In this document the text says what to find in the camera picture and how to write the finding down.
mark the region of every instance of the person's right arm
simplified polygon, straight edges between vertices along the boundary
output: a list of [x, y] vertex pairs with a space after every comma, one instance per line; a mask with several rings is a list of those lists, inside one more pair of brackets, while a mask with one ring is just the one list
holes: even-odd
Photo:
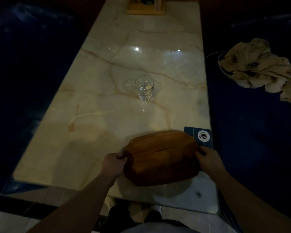
[[202, 146], [200, 148], [206, 153], [205, 156], [195, 153], [201, 168], [217, 184], [244, 233], [291, 233], [291, 219], [234, 179], [225, 170], [215, 150]]

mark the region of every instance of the person's left hand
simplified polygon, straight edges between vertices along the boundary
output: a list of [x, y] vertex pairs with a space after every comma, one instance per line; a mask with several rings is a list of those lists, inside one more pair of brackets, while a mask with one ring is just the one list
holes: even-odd
[[127, 162], [127, 157], [122, 158], [121, 153], [107, 154], [102, 161], [101, 174], [116, 180], [124, 169], [124, 164]]

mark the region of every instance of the blue sticker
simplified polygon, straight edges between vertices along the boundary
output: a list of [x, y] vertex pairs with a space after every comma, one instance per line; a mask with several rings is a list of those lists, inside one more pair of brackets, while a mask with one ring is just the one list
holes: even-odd
[[194, 137], [198, 145], [213, 149], [212, 133], [209, 129], [184, 127], [184, 132]]

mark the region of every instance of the glass of water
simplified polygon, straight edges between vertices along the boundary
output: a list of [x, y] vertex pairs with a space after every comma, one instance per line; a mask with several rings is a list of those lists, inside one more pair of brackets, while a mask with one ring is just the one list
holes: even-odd
[[147, 101], [152, 95], [154, 80], [150, 76], [142, 75], [135, 80], [135, 86], [139, 98], [143, 101]]

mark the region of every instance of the crumpled beige cloth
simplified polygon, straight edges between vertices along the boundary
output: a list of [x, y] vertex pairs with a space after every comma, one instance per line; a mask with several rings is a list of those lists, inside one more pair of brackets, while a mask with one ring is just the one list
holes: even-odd
[[[280, 101], [291, 103], [291, 64], [285, 57], [271, 53], [265, 39], [252, 39], [249, 43], [238, 43], [225, 58], [219, 61], [226, 71], [233, 72], [230, 79], [244, 88], [265, 86], [265, 91], [280, 94]], [[249, 76], [244, 71], [256, 73]]]

